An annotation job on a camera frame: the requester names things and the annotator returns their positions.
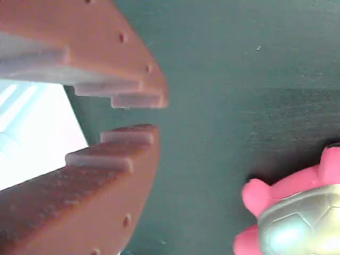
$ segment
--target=pink turtle toy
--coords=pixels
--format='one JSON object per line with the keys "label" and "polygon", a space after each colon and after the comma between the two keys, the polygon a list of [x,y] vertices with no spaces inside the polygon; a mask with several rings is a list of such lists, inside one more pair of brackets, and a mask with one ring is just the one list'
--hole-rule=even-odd
{"label": "pink turtle toy", "polygon": [[235,255],[340,254],[340,144],[272,186],[251,179],[242,199],[258,224],[235,238]]}

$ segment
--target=pink toy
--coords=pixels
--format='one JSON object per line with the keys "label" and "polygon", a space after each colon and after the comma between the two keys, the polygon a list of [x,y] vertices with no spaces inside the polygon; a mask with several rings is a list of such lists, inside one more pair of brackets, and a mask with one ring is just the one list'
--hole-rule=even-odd
{"label": "pink toy", "polygon": [[[340,184],[340,144],[326,147],[319,165],[296,172],[272,186],[259,179],[251,179],[242,190],[244,205],[258,219],[269,207],[294,194]],[[235,255],[262,255],[259,227],[251,226],[235,238]]]}

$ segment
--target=small hole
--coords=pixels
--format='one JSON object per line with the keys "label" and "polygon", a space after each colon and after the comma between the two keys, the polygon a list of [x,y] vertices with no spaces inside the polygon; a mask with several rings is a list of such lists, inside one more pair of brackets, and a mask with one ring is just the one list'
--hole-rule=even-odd
{"label": "small hole", "polygon": [[128,36],[125,33],[119,34],[119,41],[124,44],[128,41]]}
{"label": "small hole", "polygon": [[125,219],[123,221],[123,227],[126,228],[131,224],[131,214],[126,214]]}
{"label": "small hole", "polygon": [[95,248],[93,251],[91,251],[90,255],[100,255],[100,250]]}
{"label": "small hole", "polygon": [[150,74],[150,73],[152,72],[152,66],[151,66],[151,65],[147,65],[147,66],[145,67],[145,71],[146,71],[148,74]]}

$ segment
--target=silver shell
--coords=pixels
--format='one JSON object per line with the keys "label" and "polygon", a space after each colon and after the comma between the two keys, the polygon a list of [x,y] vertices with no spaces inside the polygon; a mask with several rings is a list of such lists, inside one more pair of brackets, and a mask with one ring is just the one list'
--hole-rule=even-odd
{"label": "silver shell", "polygon": [[263,255],[339,255],[340,184],[285,198],[258,225]]}

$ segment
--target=green table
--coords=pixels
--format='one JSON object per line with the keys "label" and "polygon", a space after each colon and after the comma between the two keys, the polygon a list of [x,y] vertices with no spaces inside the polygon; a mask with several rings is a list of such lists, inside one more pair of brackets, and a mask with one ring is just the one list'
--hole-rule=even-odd
{"label": "green table", "polygon": [[240,196],[315,164],[340,137],[340,2],[116,0],[169,81],[164,110],[69,98],[90,144],[160,126],[159,171],[125,254],[232,254],[255,224]]}

